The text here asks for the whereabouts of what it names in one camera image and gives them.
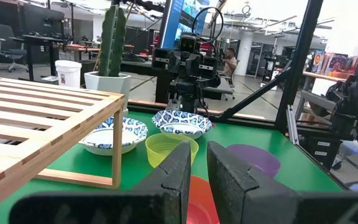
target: red bowl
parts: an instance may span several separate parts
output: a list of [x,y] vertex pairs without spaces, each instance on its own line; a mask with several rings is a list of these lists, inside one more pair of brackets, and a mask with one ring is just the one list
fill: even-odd
[[196,176],[190,178],[187,224],[218,224],[214,198],[209,182]]

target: white plant pot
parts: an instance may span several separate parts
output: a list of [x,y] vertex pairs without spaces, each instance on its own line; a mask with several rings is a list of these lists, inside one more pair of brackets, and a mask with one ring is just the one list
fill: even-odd
[[109,91],[125,95],[124,116],[127,116],[128,97],[131,90],[131,76],[119,74],[119,77],[100,77],[98,72],[88,72],[84,74],[87,89]]

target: blue and white bowl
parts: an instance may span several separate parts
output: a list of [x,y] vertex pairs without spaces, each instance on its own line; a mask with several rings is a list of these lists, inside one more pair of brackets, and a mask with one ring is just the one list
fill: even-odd
[[159,111],[153,116],[154,125],[162,133],[184,134],[192,139],[198,139],[212,128],[210,120],[203,116],[174,110]]
[[[122,119],[122,127],[122,153],[124,154],[146,139],[148,129],[143,122],[126,117]],[[85,136],[79,144],[84,145],[85,149],[93,154],[111,156],[113,131],[114,118],[110,117]]]

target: office chair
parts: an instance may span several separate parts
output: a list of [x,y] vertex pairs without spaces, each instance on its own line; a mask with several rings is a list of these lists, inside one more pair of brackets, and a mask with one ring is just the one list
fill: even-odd
[[22,44],[21,48],[17,48],[17,43],[11,37],[14,37],[12,27],[0,24],[0,55],[13,59],[13,63],[7,71],[12,72],[15,68],[24,68],[26,72],[29,72],[27,66],[15,63],[15,59],[20,59],[27,55],[27,51],[24,50],[24,44]]

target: green table surface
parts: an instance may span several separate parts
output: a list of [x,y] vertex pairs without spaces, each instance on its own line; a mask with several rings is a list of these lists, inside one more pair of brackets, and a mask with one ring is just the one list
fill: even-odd
[[[129,112],[128,117],[144,122],[149,129],[148,136],[160,132],[152,124],[152,114]],[[206,146],[207,142],[211,140],[226,147],[231,144],[249,144],[271,152],[278,157],[282,166],[275,176],[275,180],[293,190],[342,190],[278,131],[222,123],[217,123],[215,128],[196,140],[200,149],[191,167],[193,175],[208,179]],[[77,144],[50,164],[48,168],[111,177],[111,161],[111,157],[94,155]],[[143,141],[122,157],[120,189],[130,189],[152,170],[153,168],[147,161],[145,142]],[[0,204],[0,223],[7,223],[11,207],[21,197],[46,190],[101,189],[33,179]]]

